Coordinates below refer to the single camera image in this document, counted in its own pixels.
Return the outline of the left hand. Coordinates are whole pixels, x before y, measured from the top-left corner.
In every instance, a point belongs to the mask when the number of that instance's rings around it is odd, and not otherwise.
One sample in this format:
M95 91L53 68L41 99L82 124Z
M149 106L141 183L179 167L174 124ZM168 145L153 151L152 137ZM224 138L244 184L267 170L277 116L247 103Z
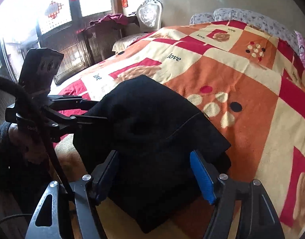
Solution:
M33 164L40 164L48 159L45 146L39 136L32 137L21 131L17 124L9 127L9 139L19 149L24 159Z

